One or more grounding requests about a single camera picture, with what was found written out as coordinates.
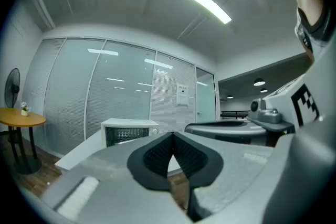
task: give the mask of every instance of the white panel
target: white panel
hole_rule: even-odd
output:
[[[184,131],[195,122],[195,67],[167,55],[157,56],[158,62],[173,68],[155,66],[151,120],[161,131]],[[189,86],[189,106],[176,106],[176,83]]]
[[[48,79],[64,40],[64,38],[43,40],[29,67],[23,92],[23,101],[27,102],[32,112],[39,115],[43,115]],[[29,138],[27,128],[23,128],[22,132],[25,138]],[[37,146],[46,148],[43,126],[34,128],[34,141]]]
[[[106,43],[91,80],[86,138],[97,132],[100,124],[109,118],[149,118],[154,65],[145,59],[154,58],[155,52],[147,49],[111,41]]]
[[[104,40],[67,39],[52,68],[44,114],[52,151],[67,154],[84,141],[84,107],[93,66]]]

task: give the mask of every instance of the yellow table top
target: yellow table top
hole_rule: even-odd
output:
[[[43,125],[46,118],[29,112],[29,116],[22,116],[20,109],[0,108],[0,123],[13,127],[33,127]]]

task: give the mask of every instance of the paper sign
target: paper sign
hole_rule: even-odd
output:
[[[189,106],[189,86],[176,84],[176,105]]]

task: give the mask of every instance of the white microwave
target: white microwave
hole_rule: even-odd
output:
[[[158,133],[159,125],[152,120],[110,118],[101,123],[101,141],[103,148]]]

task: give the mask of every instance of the round wooden table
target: round wooden table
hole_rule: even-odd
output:
[[[20,109],[11,109],[11,108],[0,108],[0,123],[8,125],[9,130],[9,141],[12,146],[15,164],[15,169],[20,174],[32,174],[38,171],[41,167],[41,161],[37,158],[34,136],[33,136],[33,127],[43,125],[46,122],[46,118],[29,112],[29,116],[22,116]],[[25,149],[22,143],[22,133],[21,128],[29,128],[29,138],[30,144],[32,146],[31,151],[33,152],[32,156],[26,156]],[[16,153],[15,143],[14,143],[14,134],[17,134],[18,144],[21,152],[21,157],[18,157]]]

